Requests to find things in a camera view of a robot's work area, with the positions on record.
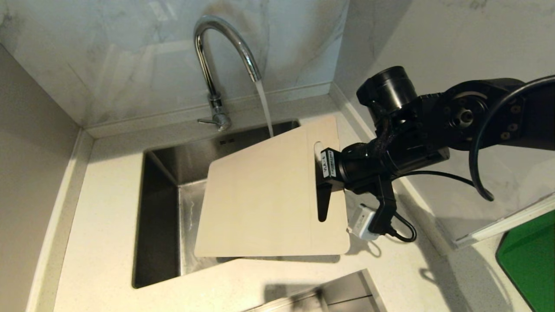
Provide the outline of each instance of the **faucet spout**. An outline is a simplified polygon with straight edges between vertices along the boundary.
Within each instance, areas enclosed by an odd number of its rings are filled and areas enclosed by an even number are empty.
[[[206,86],[208,88],[208,100],[212,110],[213,123],[217,124],[219,126],[219,130],[222,131],[231,126],[231,120],[225,114],[225,110],[223,109],[223,104],[220,99],[220,93],[216,90],[212,74],[210,73],[210,67],[208,66],[208,61],[206,60],[206,55],[204,53],[203,34],[208,29],[217,30],[233,44],[237,52],[239,52],[239,56],[241,57],[241,60],[243,60],[250,79],[253,82],[259,81],[261,79],[261,75],[256,62],[254,61],[253,54],[247,46],[245,40],[231,24],[217,16],[212,15],[205,15],[197,21],[194,31],[196,56],[199,58],[200,67],[203,71],[204,80],[206,81]]]

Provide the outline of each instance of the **screw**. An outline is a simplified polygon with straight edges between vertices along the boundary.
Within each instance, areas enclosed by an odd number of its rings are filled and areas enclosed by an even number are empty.
[[[521,107],[520,105],[513,105],[511,106],[511,113],[513,114],[518,114],[521,112]]]
[[[461,115],[461,120],[465,123],[469,123],[474,119],[474,115],[472,114],[471,111],[466,111],[464,113],[462,113]]]
[[[516,130],[518,130],[518,124],[516,124],[516,123],[510,124],[509,127],[507,127],[507,130],[509,130],[509,131],[516,131]]]

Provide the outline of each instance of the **wall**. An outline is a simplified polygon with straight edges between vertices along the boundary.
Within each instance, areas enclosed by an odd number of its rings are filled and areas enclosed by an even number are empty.
[[[372,129],[357,88],[391,66],[406,69],[418,94],[473,79],[522,81],[554,73],[551,0],[351,0],[334,82]],[[470,178],[468,153],[429,167]],[[553,152],[492,147],[480,152],[481,177],[496,196],[439,177],[411,177],[450,239],[480,229],[555,191]]]
[[[0,45],[0,306],[23,311],[78,126]]]
[[[0,41],[73,120],[90,127],[207,107],[193,46],[194,25],[204,14],[221,16],[239,30],[266,91],[330,82],[347,5],[348,0],[0,0]],[[233,46],[215,31],[207,37],[223,98],[255,94]]]

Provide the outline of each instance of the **cable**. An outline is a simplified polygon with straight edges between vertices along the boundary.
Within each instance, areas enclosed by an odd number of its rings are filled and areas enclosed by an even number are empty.
[[[387,233],[389,235],[399,239],[400,241],[404,241],[405,243],[411,243],[411,242],[415,241],[416,240],[416,229],[415,229],[415,227],[410,222],[408,222],[405,218],[403,218],[401,215],[399,215],[399,213],[396,212],[394,216],[397,219],[399,219],[399,221],[401,221],[404,225],[406,225],[410,229],[410,231],[412,233],[411,237],[407,238],[407,237],[402,236],[401,234],[397,233],[397,231],[393,227],[389,227]]]
[[[488,124],[490,123],[493,115],[495,115],[503,106],[511,102],[512,99],[521,95],[522,93],[528,92],[532,89],[542,87],[546,84],[555,83],[555,75],[543,77],[540,79],[532,80],[528,83],[523,84],[519,88],[509,92],[507,95],[499,99],[487,112],[484,120],[478,126],[478,131],[472,140],[472,145],[470,146],[470,151],[468,153],[468,167],[470,168],[470,176],[472,177],[472,182],[478,193],[484,197],[486,200],[493,201],[494,196],[487,189],[484,188],[482,180],[480,179],[480,172],[478,170],[478,151],[480,146],[482,146],[482,140],[484,132]]]
[[[412,171],[412,172],[407,172],[405,174],[401,174],[397,177],[394,177],[393,180],[398,179],[398,178],[402,178],[402,177],[407,177],[409,175],[420,175],[420,174],[429,174],[429,175],[438,175],[440,177],[446,177],[446,178],[451,178],[453,180],[457,180],[460,181],[462,183],[468,184],[471,187],[474,187],[474,183],[466,178],[463,177],[459,177],[458,175],[455,174],[451,174],[451,173],[446,173],[446,172],[441,172],[441,171],[434,171],[434,170],[418,170],[418,171]],[[399,221],[401,221],[404,225],[406,225],[412,233],[412,236],[410,238],[404,237],[402,235],[400,235],[399,233],[397,233],[397,231],[393,228],[390,227],[388,230],[388,234],[407,243],[411,243],[413,241],[416,240],[416,229],[415,227],[408,222],[405,218],[403,218],[401,215],[399,215],[399,213],[395,213],[394,215]]]
[[[463,177],[459,177],[458,175],[454,175],[451,173],[446,173],[446,172],[441,172],[441,171],[434,171],[434,170],[418,170],[418,171],[411,171],[405,174],[401,174],[397,177],[394,177],[393,180],[398,179],[398,178],[402,178],[402,177],[407,177],[409,175],[419,175],[419,174],[429,174],[429,175],[439,175],[441,177],[446,177],[446,178],[451,178],[457,181],[461,181],[462,183],[466,183],[472,187],[474,187],[474,183],[466,178]]]

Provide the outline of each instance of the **sink basin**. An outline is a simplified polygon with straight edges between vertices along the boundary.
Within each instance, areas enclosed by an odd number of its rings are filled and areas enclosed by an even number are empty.
[[[297,121],[273,125],[276,135]],[[208,167],[216,159],[270,138],[267,127],[226,133],[145,152],[133,287],[141,288],[234,258],[197,258],[196,233]]]

